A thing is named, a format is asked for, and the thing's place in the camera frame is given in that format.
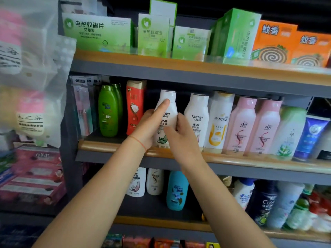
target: wooden shelf edge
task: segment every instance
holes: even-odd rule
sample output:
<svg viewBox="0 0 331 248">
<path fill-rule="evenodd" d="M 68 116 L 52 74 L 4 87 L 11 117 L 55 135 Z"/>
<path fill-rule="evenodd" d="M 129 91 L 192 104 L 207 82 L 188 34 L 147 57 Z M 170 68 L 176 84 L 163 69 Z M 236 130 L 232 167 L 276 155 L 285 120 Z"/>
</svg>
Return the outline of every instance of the wooden shelf edge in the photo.
<svg viewBox="0 0 331 248">
<path fill-rule="evenodd" d="M 217 75 L 331 86 L 331 73 L 327 69 L 321 69 L 322 73 L 309 73 L 288 70 L 286 68 L 272 69 L 263 67 L 247 67 L 230 64 L 179 60 L 172 58 L 157 58 L 131 54 L 86 51 L 80 49 L 76 50 L 74 58 L 77 60 L 92 62 L 104 62 L 140 67 L 152 67 L 169 70 L 192 71 Z"/>
<path fill-rule="evenodd" d="M 83 139 L 79 140 L 78 142 L 78 149 L 86 150 L 86 151 L 114 153 L 119 146 L 120 144 L 118 143 L 88 141 Z M 152 147 L 149 150 L 147 150 L 145 156 L 174 159 L 169 149 L 155 148 L 155 147 Z M 239 166 L 278 169 L 278 170 L 331 174 L 330 163 L 321 160 L 314 160 L 314 162 L 310 162 L 310 163 L 301 163 L 294 161 L 281 161 L 274 158 L 270 158 L 268 156 L 242 157 L 242 156 L 230 156 L 224 154 L 214 154 L 209 152 L 202 152 L 202 156 L 204 157 L 207 163 L 230 164 L 230 165 L 239 165 Z"/>
<path fill-rule="evenodd" d="M 208 223 L 195 223 L 174 220 L 162 220 L 143 217 L 116 216 L 114 224 L 143 225 L 156 228 L 182 229 L 191 231 L 213 232 Z M 331 235 L 328 233 L 263 230 L 269 238 L 292 239 L 299 241 L 314 241 L 331 243 Z"/>
</svg>

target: pink and white bottle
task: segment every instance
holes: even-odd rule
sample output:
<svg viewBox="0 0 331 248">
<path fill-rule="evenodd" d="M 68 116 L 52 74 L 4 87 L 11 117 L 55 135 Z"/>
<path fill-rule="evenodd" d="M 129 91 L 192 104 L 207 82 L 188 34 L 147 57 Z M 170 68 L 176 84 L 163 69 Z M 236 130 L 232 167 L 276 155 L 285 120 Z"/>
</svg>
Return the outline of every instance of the pink and white bottle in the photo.
<svg viewBox="0 0 331 248">
<path fill-rule="evenodd" d="M 280 122 L 279 109 L 282 101 L 264 100 L 256 115 L 245 156 L 268 153 Z"/>
<path fill-rule="evenodd" d="M 237 107 L 231 112 L 223 154 L 244 154 L 256 118 L 256 98 L 240 97 Z"/>
</svg>

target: person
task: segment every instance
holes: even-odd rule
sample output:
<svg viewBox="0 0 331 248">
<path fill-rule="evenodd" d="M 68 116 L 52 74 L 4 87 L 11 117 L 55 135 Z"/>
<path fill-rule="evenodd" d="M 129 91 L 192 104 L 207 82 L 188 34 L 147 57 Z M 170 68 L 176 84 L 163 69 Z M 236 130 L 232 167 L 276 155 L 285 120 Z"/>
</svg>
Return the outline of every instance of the person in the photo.
<svg viewBox="0 0 331 248">
<path fill-rule="evenodd" d="M 99 248 L 114 221 L 126 190 L 146 149 L 152 146 L 170 101 L 147 110 L 131 136 L 48 225 L 33 248 Z M 171 152 L 221 247 L 275 247 L 243 211 L 201 155 L 188 121 L 178 114 L 177 131 L 165 127 Z"/>
</svg>

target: light blue bottle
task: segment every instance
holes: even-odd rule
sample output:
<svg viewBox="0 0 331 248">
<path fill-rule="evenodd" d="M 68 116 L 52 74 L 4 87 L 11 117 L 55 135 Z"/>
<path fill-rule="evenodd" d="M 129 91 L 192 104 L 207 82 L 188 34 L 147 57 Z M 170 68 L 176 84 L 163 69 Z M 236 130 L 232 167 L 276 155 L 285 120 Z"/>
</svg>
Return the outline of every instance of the light blue bottle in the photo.
<svg viewBox="0 0 331 248">
<path fill-rule="evenodd" d="M 181 211 L 185 205 L 188 181 L 181 171 L 171 171 L 168 183 L 167 206 L 170 210 Z"/>
</svg>

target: orange box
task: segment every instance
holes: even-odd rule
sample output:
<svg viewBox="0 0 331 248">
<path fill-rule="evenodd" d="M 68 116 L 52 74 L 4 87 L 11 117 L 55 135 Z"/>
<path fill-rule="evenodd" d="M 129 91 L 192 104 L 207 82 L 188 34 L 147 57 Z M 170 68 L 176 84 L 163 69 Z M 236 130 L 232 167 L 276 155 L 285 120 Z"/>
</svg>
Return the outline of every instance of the orange box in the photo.
<svg viewBox="0 0 331 248">
<path fill-rule="evenodd" d="M 250 58 L 267 62 L 291 63 L 297 25 L 260 20 Z"/>
<path fill-rule="evenodd" d="M 296 49 L 292 64 L 326 67 L 331 50 L 331 35 L 313 32 L 296 32 Z"/>
</svg>

